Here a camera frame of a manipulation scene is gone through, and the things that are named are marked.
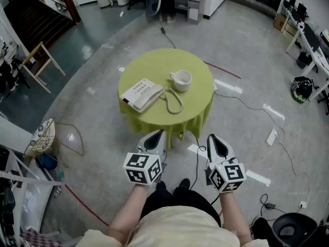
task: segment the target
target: white corded telephone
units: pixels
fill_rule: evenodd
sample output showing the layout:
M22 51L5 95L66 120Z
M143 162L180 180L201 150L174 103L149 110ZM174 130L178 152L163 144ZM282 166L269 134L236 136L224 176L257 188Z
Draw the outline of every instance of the white corded telephone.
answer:
M120 95L120 99L127 103L138 113L143 113L148 107L150 107L164 92L165 90L171 92L178 102L180 103L180 109L178 111L172 111L170 109L169 100L165 95L164 99L167 102L167 110L171 114L178 114L184 109L184 104L180 97L171 88L165 89L163 86L154 84L148 79L142 79L132 86L125 93Z

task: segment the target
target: helmet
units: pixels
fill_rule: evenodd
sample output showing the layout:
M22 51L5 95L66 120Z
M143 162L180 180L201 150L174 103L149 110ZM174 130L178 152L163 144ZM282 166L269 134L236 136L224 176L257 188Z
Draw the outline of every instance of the helmet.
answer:
M312 81L306 77L296 77L290 91L296 102L304 103L312 94Z

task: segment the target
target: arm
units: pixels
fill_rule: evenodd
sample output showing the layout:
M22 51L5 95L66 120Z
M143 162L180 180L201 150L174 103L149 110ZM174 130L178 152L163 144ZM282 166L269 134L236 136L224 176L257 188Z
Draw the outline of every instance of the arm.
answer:
M115 238L122 244L126 243L130 231L139 223L148 193L148 186L134 186L128 199L109 225L108 236Z
M240 245L252 241L248 223L243 217L232 192L220 194L225 229L236 231Z

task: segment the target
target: red tape line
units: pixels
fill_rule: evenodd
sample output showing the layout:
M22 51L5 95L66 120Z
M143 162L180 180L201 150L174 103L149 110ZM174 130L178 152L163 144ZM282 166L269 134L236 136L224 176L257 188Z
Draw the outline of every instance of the red tape line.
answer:
M222 71L224 71L224 72L226 72L226 73L228 73L228 74L231 74L232 76L235 76L236 78L238 78L238 79L240 79L241 80L241 77L239 77L238 75L235 75L234 73L232 73L232 72L228 72L227 70L225 70L225 69L223 69L223 68L220 68L220 67L217 67L217 66L215 66L215 65L212 65L212 64L210 64L210 63L208 63L208 62L205 62L207 65L209 65L209 66L212 66L212 67L214 67L214 68L218 68L218 69L220 69L220 70L222 70Z
M79 197L67 186L65 185L65 187L68 189L68 191L71 192L71 194L91 213L93 214L97 219L99 219L101 222L103 222L107 227L108 224L103 221L95 212L93 212L86 204L83 203L83 201L81 199L79 199Z

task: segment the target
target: green tablecloth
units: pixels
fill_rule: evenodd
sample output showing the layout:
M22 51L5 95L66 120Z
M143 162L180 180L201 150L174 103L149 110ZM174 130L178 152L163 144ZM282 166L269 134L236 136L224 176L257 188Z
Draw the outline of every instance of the green tablecloth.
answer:
M189 52L180 49L157 49L133 60L124 70L119 82L119 96L143 78L175 89L169 74L181 69L192 74L192 84L187 92L176 91L184 102L184 109L179 114L170 114L166 101L162 99L158 99L142 114L119 99L120 112L127 114L133 132L143 131L144 134L149 134L164 129L167 133L167 149L170 149L172 135L184 140L188 130L200 138L214 93L213 78L208 66ZM171 93L167 93L167 96L171 109L178 110L180 105L176 98Z

